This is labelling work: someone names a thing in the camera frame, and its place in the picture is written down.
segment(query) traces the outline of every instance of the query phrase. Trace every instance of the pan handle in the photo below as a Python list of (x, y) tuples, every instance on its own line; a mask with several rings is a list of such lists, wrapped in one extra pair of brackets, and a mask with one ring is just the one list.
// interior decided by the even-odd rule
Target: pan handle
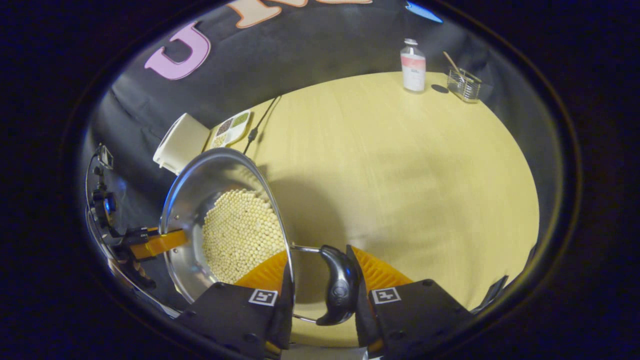
[(321, 248), (294, 245), (292, 249), (320, 253), (329, 267), (329, 283), (326, 287), (325, 297), (326, 314), (317, 320), (296, 314), (293, 316), (308, 322), (315, 322), (320, 326), (337, 325), (349, 319), (356, 308), (360, 284), (360, 276), (354, 262), (347, 258), (343, 252), (329, 245), (323, 245)]

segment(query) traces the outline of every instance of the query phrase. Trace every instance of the black cable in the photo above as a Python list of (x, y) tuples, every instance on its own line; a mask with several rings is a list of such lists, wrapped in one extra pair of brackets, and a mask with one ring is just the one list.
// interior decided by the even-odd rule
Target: black cable
[(258, 136), (258, 127), (260, 126), (260, 124), (262, 123), (264, 118), (269, 113), (269, 110), (271, 109), (271, 106), (276, 102), (276, 100), (278, 100), (281, 97), (282, 97), (282, 95), (278, 95), (275, 98), (273, 98), (273, 100), (271, 101), (271, 104), (269, 104), (269, 107), (267, 108), (267, 111), (264, 112), (262, 118), (260, 118), (260, 121), (258, 121), (258, 124), (253, 129), (251, 129), (251, 131), (249, 132), (249, 136), (247, 137), (248, 142), (246, 143), (246, 147), (244, 148), (244, 151), (243, 151), (244, 155), (246, 155), (246, 151), (247, 151), (247, 149), (249, 149), (249, 145), (251, 145), (251, 143)]

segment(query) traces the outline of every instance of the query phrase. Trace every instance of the wooden table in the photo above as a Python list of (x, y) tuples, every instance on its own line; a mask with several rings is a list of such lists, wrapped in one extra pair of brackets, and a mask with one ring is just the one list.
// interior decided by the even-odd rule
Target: wooden table
[[(445, 83), (427, 73), (416, 95), (388, 72), (285, 94), (247, 155), (299, 245), (354, 245), (472, 309), (491, 284), (522, 271), (538, 237), (538, 198), (509, 131), (483, 103), (430, 87)], [(252, 127), (269, 102), (252, 108)], [(295, 312), (319, 317), (326, 266), (301, 256)], [(354, 317), (331, 327), (294, 319), (291, 341), (357, 346)]]

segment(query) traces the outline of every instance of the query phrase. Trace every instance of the bottle label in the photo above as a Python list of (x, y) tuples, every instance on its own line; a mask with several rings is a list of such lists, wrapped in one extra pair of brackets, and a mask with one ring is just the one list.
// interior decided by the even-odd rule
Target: bottle label
[(413, 54), (402, 54), (400, 60), (404, 87), (413, 91), (423, 91), (426, 60), (422, 56)]

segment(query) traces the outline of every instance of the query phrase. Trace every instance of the plastic bottle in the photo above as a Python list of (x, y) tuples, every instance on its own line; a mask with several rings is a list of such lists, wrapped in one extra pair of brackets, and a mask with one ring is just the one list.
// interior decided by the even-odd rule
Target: plastic bottle
[(418, 50), (417, 41), (406, 38), (404, 43), (406, 47), (400, 51), (404, 88), (413, 92), (423, 92), (426, 59)]

